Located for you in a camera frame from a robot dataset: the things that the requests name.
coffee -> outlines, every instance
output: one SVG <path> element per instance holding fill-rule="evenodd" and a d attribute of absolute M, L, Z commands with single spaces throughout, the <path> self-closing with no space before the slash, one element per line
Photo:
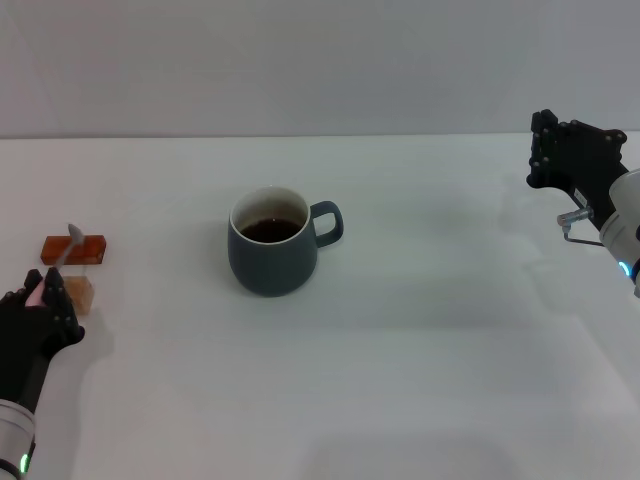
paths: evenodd
<path fill-rule="evenodd" d="M 249 225 L 241 233 L 255 242 L 276 243 L 288 240 L 301 229 L 300 225 L 289 220 L 269 218 Z"/>

mug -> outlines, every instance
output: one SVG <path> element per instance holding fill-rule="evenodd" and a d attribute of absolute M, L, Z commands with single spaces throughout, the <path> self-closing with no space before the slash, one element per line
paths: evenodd
<path fill-rule="evenodd" d="M 316 235 L 313 219 L 333 214 L 336 225 Z M 229 263 L 248 290 L 278 297 L 302 286 L 316 267 L 318 248 L 342 237 L 340 210 L 333 202 L 309 206 L 302 195 L 266 187 L 242 198 L 229 215 Z"/>

small spoon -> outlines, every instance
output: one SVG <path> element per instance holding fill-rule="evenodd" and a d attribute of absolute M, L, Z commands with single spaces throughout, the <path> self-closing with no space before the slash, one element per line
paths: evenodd
<path fill-rule="evenodd" d="M 55 267 L 58 270 L 60 270 L 64 265 L 64 262 L 67 261 L 67 257 L 71 253 L 71 250 L 73 250 L 77 245 L 82 245 L 84 243 L 84 235 L 82 234 L 82 231 L 71 223 L 69 224 L 69 235 L 71 236 L 71 243 L 67 248 L 65 248 L 64 252 L 62 252 L 62 255 L 60 255 L 60 258 L 58 258 L 58 261 L 55 264 Z"/>

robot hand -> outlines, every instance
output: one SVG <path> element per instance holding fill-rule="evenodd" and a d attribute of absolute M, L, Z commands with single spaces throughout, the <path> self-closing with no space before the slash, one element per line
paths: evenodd
<path fill-rule="evenodd" d="M 0 299 L 0 479 L 20 480 L 35 448 L 34 413 L 56 353 L 84 337 L 58 270 L 31 270 Z"/>

white tabletop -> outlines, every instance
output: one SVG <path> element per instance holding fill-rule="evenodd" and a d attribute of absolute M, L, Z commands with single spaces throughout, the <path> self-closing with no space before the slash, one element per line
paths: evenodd
<path fill-rule="evenodd" d="M 574 205 L 526 185 L 529 147 L 0 142 L 5 290 L 66 222 L 108 242 L 86 338 L 51 363 L 31 478 L 636 480 L 639 301 L 604 249 L 563 241 Z M 640 135 L 623 152 L 640 167 Z M 266 184 L 345 221 L 277 299 L 226 257 L 230 206 Z"/>

